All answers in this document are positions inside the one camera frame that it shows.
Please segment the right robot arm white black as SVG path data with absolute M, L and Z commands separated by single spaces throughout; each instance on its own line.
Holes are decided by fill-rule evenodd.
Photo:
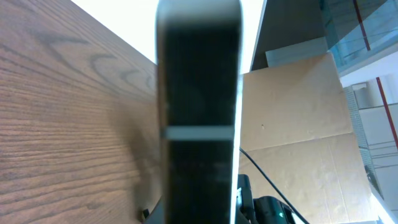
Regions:
M 296 224 L 295 213 L 273 196 L 252 197 L 246 174 L 238 175 L 235 224 Z

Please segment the brown cardboard box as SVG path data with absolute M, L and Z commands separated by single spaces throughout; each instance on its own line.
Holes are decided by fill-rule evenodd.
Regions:
M 310 223 L 377 218 L 331 54 L 245 74 L 241 148 L 254 197 L 287 199 Z

